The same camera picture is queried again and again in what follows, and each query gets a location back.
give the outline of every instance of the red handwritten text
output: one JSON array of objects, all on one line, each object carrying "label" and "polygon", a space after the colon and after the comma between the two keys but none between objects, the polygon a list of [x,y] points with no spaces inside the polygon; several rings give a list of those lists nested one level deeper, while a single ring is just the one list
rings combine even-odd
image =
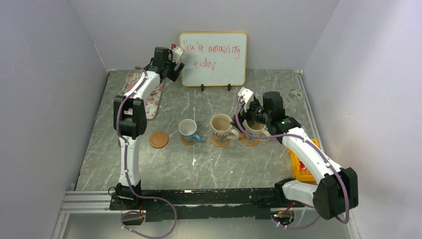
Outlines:
[{"label": "red handwritten text", "polygon": [[215,61],[214,61],[214,63],[212,63],[211,61],[208,61],[207,58],[205,58],[204,62],[196,62],[195,61],[193,65],[195,66],[195,68],[198,68],[198,67],[211,68],[212,71],[214,71]]},{"label": "red handwritten text", "polygon": [[197,45],[198,45],[199,50],[200,50],[201,52],[204,52],[204,45],[199,44],[198,42],[197,42]]},{"label": "red handwritten text", "polygon": [[195,46],[194,45],[192,45],[192,44],[186,45],[186,41],[183,41],[183,44],[185,45],[185,51],[186,52],[190,52],[190,51],[195,50]]},{"label": "red handwritten text", "polygon": [[230,54],[235,54],[238,57],[240,56],[240,46],[232,46],[230,47],[229,45],[225,45],[225,46],[210,46],[208,47],[208,52],[212,52],[212,53],[217,53],[217,52],[221,52],[221,53],[230,53]]}]

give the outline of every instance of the cork coaster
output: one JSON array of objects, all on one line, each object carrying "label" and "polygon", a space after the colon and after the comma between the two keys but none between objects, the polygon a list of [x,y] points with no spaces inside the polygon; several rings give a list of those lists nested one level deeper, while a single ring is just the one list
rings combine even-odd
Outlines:
[{"label": "cork coaster", "polygon": [[169,142],[168,135],[163,131],[157,131],[149,138],[149,143],[154,148],[162,148]]},{"label": "cork coaster", "polygon": [[224,142],[224,143],[217,143],[214,140],[214,137],[212,136],[212,133],[211,133],[210,134],[210,141],[211,141],[212,144],[214,144],[217,147],[224,147],[224,146],[228,145],[228,143],[230,142],[230,139],[226,140],[226,142]]},{"label": "cork coaster", "polygon": [[248,146],[255,146],[259,144],[259,140],[255,140],[255,142],[252,142],[252,143],[246,141],[246,135],[244,133],[240,134],[240,141],[242,141],[243,144],[248,145]]},{"label": "cork coaster", "polygon": [[193,140],[192,142],[187,142],[184,138],[183,138],[183,136],[180,136],[180,141],[184,144],[184,145],[187,145],[187,146],[190,146],[190,145],[194,145],[194,144],[196,144],[196,142]]}]

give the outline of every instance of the mug handle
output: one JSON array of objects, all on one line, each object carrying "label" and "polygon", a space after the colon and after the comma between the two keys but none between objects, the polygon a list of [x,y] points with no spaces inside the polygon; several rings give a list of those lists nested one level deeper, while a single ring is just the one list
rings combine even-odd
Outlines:
[{"label": "mug handle", "polygon": [[239,134],[239,132],[237,132],[237,130],[235,130],[235,129],[231,129],[230,130],[230,132],[229,133],[232,133],[232,134],[234,134],[234,135],[229,135],[228,137],[227,137],[227,139],[239,139],[240,138],[240,134]]},{"label": "mug handle", "polygon": [[[271,134],[268,132],[268,131],[266,131],[266,130],[264,130],[264,131],[262,131],[262,133],[261,133],[261,135],[265,135],[265,136],[271,136]],[[258,140],[260,140],[260,141],[262,141],[262,142],[267,142],[267,141],[269,141],[270,139],[268,138],[268,139],[258,139]]]},{"label": "mug handle", "polygon": [[196,133],[193,135],[194,141],[200,143],[202,141],[201,137],[197,135]]}]

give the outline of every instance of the blue mug handle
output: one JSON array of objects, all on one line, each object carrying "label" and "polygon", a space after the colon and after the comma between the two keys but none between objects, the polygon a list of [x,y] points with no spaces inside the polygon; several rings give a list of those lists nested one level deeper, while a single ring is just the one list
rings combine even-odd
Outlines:
[{"label": "blue mug handle", "polygon": [[201,137],[197,135],[196,133],[193,135],[194,141],[200,143],[202,141]]}]

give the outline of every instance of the ceramic mug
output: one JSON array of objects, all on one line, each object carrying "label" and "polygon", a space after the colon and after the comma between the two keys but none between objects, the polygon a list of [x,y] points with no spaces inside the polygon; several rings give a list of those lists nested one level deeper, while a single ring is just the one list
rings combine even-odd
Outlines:
[{"label": "ceramic mug", "polygon": [[197,134],[197,123],[192,119],[184,119],[179,124],[179,132],[186,142],[198,142],[202,141],[201,137]]},{"label": "ceramic mug", "polygon": [[239,139],[240,134],[232,128],[231,118],[225,114],[217,114],[211,119],[212,137],[216,143],[224,143],[228,139]]},{"label": "ceramic mug", "polygon": [[[253,135],[253,136],[271,136],[271,134],[265,130],[265,124],[261,124],[261,123],[257,123],[254,122],[253,125],[249,125],[248,122],[245,120],[243,122],[243,126],[245,127],[246,132],[248,132],[249,134]],[[269,141],[270,139],[257,139],[257,138],[251,138],[247,135],[245,135],[245,140],[249,143],[253,143],[256,140],[260,140],[260,141]]]}]

